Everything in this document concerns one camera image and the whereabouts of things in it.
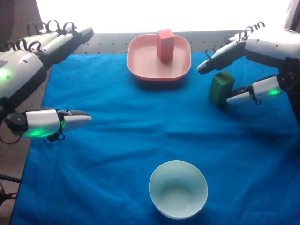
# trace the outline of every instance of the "robotic hand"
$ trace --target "robotic hand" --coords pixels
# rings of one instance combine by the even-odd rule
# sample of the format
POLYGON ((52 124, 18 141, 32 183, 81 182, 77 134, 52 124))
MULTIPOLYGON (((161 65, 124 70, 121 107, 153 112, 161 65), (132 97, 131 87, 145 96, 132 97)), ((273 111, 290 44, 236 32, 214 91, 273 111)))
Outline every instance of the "robotic hand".
POLYGON ((232 42, 218 49, 208 60, 197 67, 200 74, 221 70, 235 60, 247 59, 279 69, 279 74, 254 81, 252 86, 233 91, 227 102, 241 103, 248 100, 260 105, 261 101, 285 91, 296 93, 300 88, 300 34, 292 30, 261 28, 235 35, 232 42))
POLYGON ((66 23, 62 30, 56 22, 57 30, 50 31, 49 23, 43 23, 47 30, 45 34, 29 34, 16 45, 7 42, 6 51, 0 46, 0 121, 4 120, 13 133, 20 134, 20 138, 22 135, 47 136, 49 141, 56 141, 63 131, 85 126, 91 121, 86 112, 78 110, 15 111, 46 79, 46 71, 53 64, 62 62, 94 34, 92 28, 76 31, 72 22, 66 23))

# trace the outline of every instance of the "red block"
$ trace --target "red block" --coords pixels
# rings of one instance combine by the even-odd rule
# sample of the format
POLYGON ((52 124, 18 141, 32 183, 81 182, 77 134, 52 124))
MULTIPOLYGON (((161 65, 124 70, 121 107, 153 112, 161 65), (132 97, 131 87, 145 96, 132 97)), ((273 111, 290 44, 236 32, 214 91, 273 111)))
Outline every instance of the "red block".
POLYGON ((161 62, 173 60, 175 35, 170 29, 157 32, 157 54, 161 62))

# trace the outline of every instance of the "square pink plate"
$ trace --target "square pink plate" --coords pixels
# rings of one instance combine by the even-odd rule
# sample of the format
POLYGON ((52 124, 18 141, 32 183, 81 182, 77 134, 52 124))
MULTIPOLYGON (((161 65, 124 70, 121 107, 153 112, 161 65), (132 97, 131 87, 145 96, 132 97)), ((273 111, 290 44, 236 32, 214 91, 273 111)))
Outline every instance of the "square pink plate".
POLYGON ((127 66, 142 80, 175 81, 182 78, 191 67, 191 48, 186 39, 175 35, 173 60, 162 63, 157 55, 157 35, 141 35, 129 45, 127 66))

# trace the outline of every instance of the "green rectangular block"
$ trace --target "green rectangular block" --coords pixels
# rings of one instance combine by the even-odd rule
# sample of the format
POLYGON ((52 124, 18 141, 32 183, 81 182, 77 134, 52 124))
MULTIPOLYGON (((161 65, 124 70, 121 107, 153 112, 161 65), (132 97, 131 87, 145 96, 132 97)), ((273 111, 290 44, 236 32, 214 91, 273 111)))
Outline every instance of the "green rectangular block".
POLYGON ((210 86, 210 100, 216 106, 226 104, 234 85, 235 79, 228 71, 215 74, 210 86))

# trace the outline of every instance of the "light blue bowl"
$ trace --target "light blue bowl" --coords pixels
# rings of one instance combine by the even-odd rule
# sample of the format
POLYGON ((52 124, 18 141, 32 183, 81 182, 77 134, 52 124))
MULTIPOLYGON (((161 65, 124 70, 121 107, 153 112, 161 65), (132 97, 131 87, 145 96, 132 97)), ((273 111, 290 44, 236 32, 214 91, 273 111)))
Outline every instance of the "light blue bowl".
POLYGON ((169 161, 153 172, 149 193, 163 215, 186 219, 205 205, 208 187, 205 177, 195 166, 184 161, 169 161))

